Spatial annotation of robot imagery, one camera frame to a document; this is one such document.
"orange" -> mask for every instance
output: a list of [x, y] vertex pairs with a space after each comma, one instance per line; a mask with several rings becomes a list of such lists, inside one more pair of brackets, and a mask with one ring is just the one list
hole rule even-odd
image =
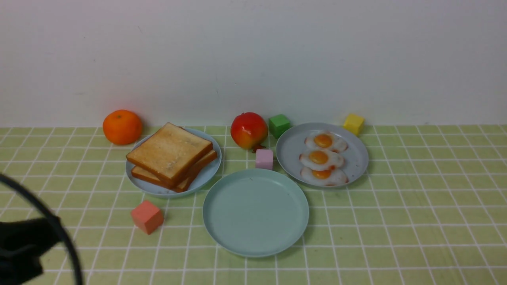
[[105, 137], [115, 145], [135, 142], [142, 133], [141, 119], [133, 112], [118, 110], [109, 114], [102, 123]]

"plate rim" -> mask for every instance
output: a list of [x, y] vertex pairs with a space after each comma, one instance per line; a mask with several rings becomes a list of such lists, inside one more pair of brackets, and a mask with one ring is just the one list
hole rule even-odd
[[[366, 155], [366, 164], [365, 166], [363, 167], [363, 170], [361, 172], [361, 175], [358, 175], [354, 180], [352, 181], [349, 181], [345, 184], [342, 184], [342, 185], [338, 185], [338, 186], [320, 186], [320, 185], [314, 185], [314, 184], [311, 184], [311, 183], [308, 183], [306, 181], [303, 181], [295, 176], [293, 176], [290, 172], [287, 171], [287, 169], [284, 167], [284, 159], [280, 160], [279, 157], [278, 157], [278, 154], [280, 153], [279, 149], [281, 149], [281, 145], [279, 144], [280, 141], [283, 141], [283, 137], [284, 136], [289, 136], [291, 133], [290, 131], [294, 132], [294, 129], [295, 128], [301, 128], [305, 125], [322, 125], [322, 126], [329, 126], [331, 128], [338, 128], [340, 129], [340, 132], [343, 131], [345, 133], [348, 133], [354, 137], [357, 138], [358, 140], [358, 144], [354, 144], [356, 147], [360, 147], [360, 148], [363, 148], [364, 149], [364, 153]], [[278, 163], [280, 164], [280, 166], [282, 167], [282, 169], [290, 176], [292, 177], [292, 179], [296, 180], [298, 183], [302, 184], [302, 185], [305, 185], [305, 186], [308, 186], [308, 187], [311, 187], [313, 189], [320, 189], [320, 190], [338, 190], [338, 189], [343, 189], [345, 187], [347, 187], [348, 185], [354, 183], [356, 180], [358, 180], [361, 176], [363, 176], [367, 169], [368, 169], [368, 165], [370, 163], [370, 154], [368, 153], [368, 149], [366, 148], [365, 144], [353, 133], [351, 133], [350, 131], [346, 130], [345, 128], [341, 127], [341, 126], [338, 126], [338, 125], [333, 125], [333, 124], [329, 124], [329, 123], [323, 123], [323, 122], [309, 122], [309, 123], [303, 123], [303, 124], [300, 124], [300, 125], [297, 125], [297, 126], [293, 126], [292, 128], [290, 128], [289, 130], [287, 130], [286, 132], [284, 132], [279, 138], [278, 140], [276, 141], [276, 160], [278, 161]]]
[[[301, 200], [304, 202], [304, 217], [302, 219], [302, 224], [301, 224], [301, 229], [300, 231], [298, 232], [298, 235], [297, 235], [297, 238], [294, 240], [294, 241], [291, 241], [291, 242], [288, 242], [287, 244], [288, 245], [285, 245], [285, 246], [282, 246], [280, 247], [280, 249], [276, 250], [276, 251], [272, 251], [270, 253], [267, 253], [267, 254], [259, 254], [259, 255], [250, 255], [250, 254], [244, 254], [244, 253], [240, 253], [240, 252], [236, 252], [234, 250], [231, 250], [230, 248], [228, 248], [227, 246], [221, 244], [220, 242], [218, 242], [215, 237], [210, 233], [210, 225], [207, 224], [206, 222], [206, 208], [209, 207], [209, 200], [211, 197], [210, 196], [210, 193], [212, 193], [212, 191], [218, 191], [216, 189], [219, 189], [218, 187], [220, 186], [219, 183], [224, 180], [224, 179], [234, 179], [235, 176], [237, 175], [240, 175], [240, 173], [245, 173], [245, 172], [253, 172], [253, 173], [258, 173], [258, 174], [255, 174], [257, 176], [260, 176], [260, 177], [263, 177], [264, 175], [262, 173], [275, 173], [275, 175], [277, 177], [279, 177], [281, 180], [285, 180], [287, 181], [289, 184], [293, 185], [293, 189], [298, 189], [299, 191], [297, 191], [297, 193], [300, 193], [301, 194]], [[286, 175], [283, 175], [281, 173], [278, 173], [276, 171], [272, 171], [272, 170], [267, 170], [267, 169], [261, 169], [261, 168], [251, 168], [251, 169], [245, 169], [245, 170], [241, 170], [241, 171], [237, 171], [237, 172], [234, 172], [234, 173], [231, 173], [229, 175], [226, 175], [224, 177], [222, 177], [220, 180], [218, 180], [208, 191], [208, 193], [206, 194], [206, 197], [204, 198], [204, 202], [203, 202], [203, 205], [202, 205], [202, 218], [203, 218], [203, 224], [204, 224], [204, 228], [206, 229], [206, 231], [208, 232], [209, 236], [218, 244], [220, 245], [222, 248], [224, 248], [225, 250], [233, 253], [233, 254], [236, 254], [236, 255], [239, 255], [239, 256], [243, 256], [243, 257], [248, 257], [248, 258], [263, 258], [263, 257], [269, 257], [269, 256], [273, 256], [273, 255], [276, 255], [280, 252], [283, 252], [285, 250], [287, 250], [288, 248], [290, 248], [291, 246], [293, 246], [302, 236], [303, 234], [305, 233], [307, 227], [308, 227], [308, 223], [310, 221], [310, 205], [308, 203], [308, 198], [306, 197], [304, 191], [301, 189], [301, 187], [299, 187], [299, 185], [294, 182], [292, 179], [290, 179], [289, 177], [287, 177]]]
[[[220, 147], [219, 143], [210, 135], [210, 134], [207, 134], [201, 130], [197, 130], [197, 129], [193, 129], [193, 128], [183, 128], [187, 131], [191, 131], [191, 132], [195, 132], [193, 133], [194, 135], [198, 136], [198, 137], [202, 137], [201, 135], [205, 135], [206, 137], [202, 137], [202, 138], [205, 138], [205, 139], [208, 139], [208, 136], [210, 138], [210, 141], [213, 145], [217, 145], [218, 148], [215, 149], [215, 147], [213, 147], [213, 150], [216, 151], [218, 157], [216, 159], [219, 160], [219, 164], [217, 165], [216, 169], [214, 170], [214, 173], [213, 175], [210, 176], [210, 178], [208, 180], [206, 180], [202, 185], [199, 185], [197, 186], [196, 188], [193, 188], [193, 189], [188, 189], [186, 190], [185, 192], [181, 192], [181, 193], [177, 193], [175, 192], [174, 194], [171, 194], [171, 193], [168, 193], [168, 194], [156, 194], [156, 193], [152, 193], [152, 192], [149, 192], [147, 190], [144, 190], [143, 188], [139, 187], [138, 185], [136, 185], [133, 180], [139, 180], [139, 181], [142, 181], [141, 179], [137, 179], [135, 177], [132, 176], [131, 173], [129, 173], [128, 171], [128, 167], [129, 167], [129, 164], [130, 165], [134, 165], [132, 164], [131, 162], [129, 162], [128, 160], [125, 160], [125, 174], [127, 175], [127, 177], [129, 178], [130, 182], [132, 184], [134, 184], [134, 186], [136, 186], [136, 188], [138, 188], [139, 190], [141, 190], [141, 192], [143, 193], [146, 193], [147, 195], [150, 195], [150, 196], [153, 196], [153, 197], [158, 197], [158, 198], [164, 198], [164, 199], [172, 199], [172, 198], [180, 198], [180, 197], [184, 197], [184, 196], [187, 196], [187, 195], [190, 195], [192, 193], [195, 193], [197, 191], [199, 191], [204, 185], [206, 185], [209, 181], [211, 181], [213, 179], [213, 177], [216, 175], [216, 173], [218, 172], [218, 170], [220, 169], [220, 166], [222, 164], [222, 148]], [[150, 135], [147, 135], [145, 138], [141, 139], [139, 142], [137, 142], [131, 149], [134, 150], [135, 148], [137, 148], [138, 146], [141, 145], [141, 143], [143, 143], [144, 141], [146, 141], [149, 137], [151, 137], [153, 134], [150, 134]]]

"black cable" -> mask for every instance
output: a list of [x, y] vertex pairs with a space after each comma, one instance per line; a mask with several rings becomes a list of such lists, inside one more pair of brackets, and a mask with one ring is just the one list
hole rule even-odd
[[0, 173], [0, 182], [18, 192], [21, 196], [23, 196], [23, 198], [25, 198], [37, 210], [39, 210], [39, 212], [48, 220], [48, 223], [53, 227], [53, 230], [58, 235], [58, 238], [63, 241], [65, 247], [67, 248], [67, 252], [70, 255], [70, 261], [72, 262], [72, 267], [74, 270], [76, 285], [83, 285], [83, 273], [81, 272], [81, 264], [79, 262], [78, 253], [76, 252], [74, 244], [72, 243], [70, 237], [67, 235], [65, 229], [60, 224], [59, 220], [51, 213], [51, 211], [49, 211], [46, 206], [44, 206], [39, 201], [39, 199], [37, 199], [37, 197], [35, 197], [30, 191], [28, 191], [16, 181]]

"light blue plate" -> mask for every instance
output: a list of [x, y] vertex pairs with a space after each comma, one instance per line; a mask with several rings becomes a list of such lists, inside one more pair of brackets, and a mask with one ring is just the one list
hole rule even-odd
[[[319, 186], [306, 182], [301, 177], [303, 164], [299, 161], [299, 155], [308, 149], [305, 139], [316, 131], [331, 132], [347, 142], [347, 150], [340, 153], [345, 158], [345, 164], [341, 170], [348, 177], [347, 183], [337, 186]], [[301, 124], [283, 133], [276, 143], [276, 159], [283, 170], [299, 183], [323, 190], [337, 189], [353, 183], [366, 172], [369, 161], [368, 150], [357, 136], [342, 127], [326, 123]]]
[[225, 249], [246, 257], [277, 254], [308, 225], [308, 201], [285, 175], [266, 169], [230, 174], [209, 190], [202, 209], [204, 226]]
[[[127, 161], [125, 164], [125, 171], [127, 172], [127, 176], [134, 185], [136, 185], [139, 189], [141, 189], [141, 191], [145, 192], [148, 195], [159, 197], [159, 198], [172, 199], [172, 198], [177, 198], [177, 197], [183, 197], [183, 196], [187, 196], [187, 195], [192, 194], [192, 193], [198, 191], [199, 189], [201, 189], [201, 187], [204, 186], [206, 183], [208, 183], [208, 181], [210, 181], [211, 178], [213, 178], [213, 176], [216, 174], [216, 172], [218, 171], [218, 169], [220, 167], [220, 163], [222, 161], [222, 151], [220, 150], [220, 146], [219, 146], [218, 142], [216, 142], [216, 140], [213, 137], [211, 137], [210, 135], [208, 135], [202, 131], [198, 131], [198, 130], [194, 130], [194, 129], [187, 129], [187, 128], [185, 128], [185, 130], [196, 135], [196, 136], [199, 136], [201, 138], [207, 139], [208, 141], [212, 142], [213, 149], [216, 151], [218, 158], [216, 158], [211, 163], [206, 165], [206, 167], [201, 170], [199, 175], [197, 175], [197, 177], [192, 182], [192, 184], [190, 184], [190, 187], [188, 188], [188, 190], [186, 190], [185, 192], [181, 192], [181, 193], [177, 193], [172, 190], [165, 189], [164, 187], [160, 187], [160, 186], [151, 184], [149, 182], [142, 181], [141, 179], [137, 179], [137, 178], [132, 177], [131, 170], [134, 168], [134, 165]], [[133, 149], [137, 148], [143, 141], [147, 140], [149, 137], [150, 136], [145, 137], [144, 139], [139, 141], [134, 146]]]

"toy block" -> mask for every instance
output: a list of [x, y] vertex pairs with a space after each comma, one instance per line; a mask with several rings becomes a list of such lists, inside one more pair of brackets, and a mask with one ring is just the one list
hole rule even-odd
[[132, 210], [130, 215], [134, 224], [148, 235], [164, 223], [162, 211], [147, 200]]
[[255, 156], [255, 168], [273, 170], [273, 151], [257, 150]]
[[343, 124], [343, 128], [355, 135], [359, 135], [359, 133], [363, 130], [364, 123], [365, 119], [363, 117], [355, 114], [349, 114], [345, 120], [345, 124]]
[[282, 114], [269, 118], [268, 122], [269, 132], [275, 138], [279, 138], [285, 131], [291, 128], [291, 122]]

